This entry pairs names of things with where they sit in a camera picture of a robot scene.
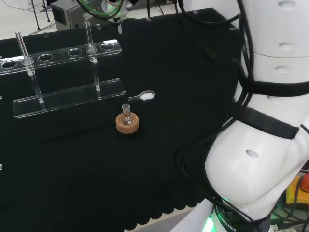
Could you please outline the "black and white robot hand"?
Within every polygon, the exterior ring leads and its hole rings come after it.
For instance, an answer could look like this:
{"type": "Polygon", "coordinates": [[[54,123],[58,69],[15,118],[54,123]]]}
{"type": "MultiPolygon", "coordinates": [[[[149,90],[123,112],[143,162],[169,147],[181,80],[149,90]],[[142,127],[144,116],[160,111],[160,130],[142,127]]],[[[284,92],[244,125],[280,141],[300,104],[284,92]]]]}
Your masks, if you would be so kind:
{"type": "Polygon", "coordinates": [[[139,0],[103,0],[101,3],[101,9],[104,13],[113,15],[118,11],[121,5],[118,14],[127,13],[134,9],[138,2],[139,0]]]}

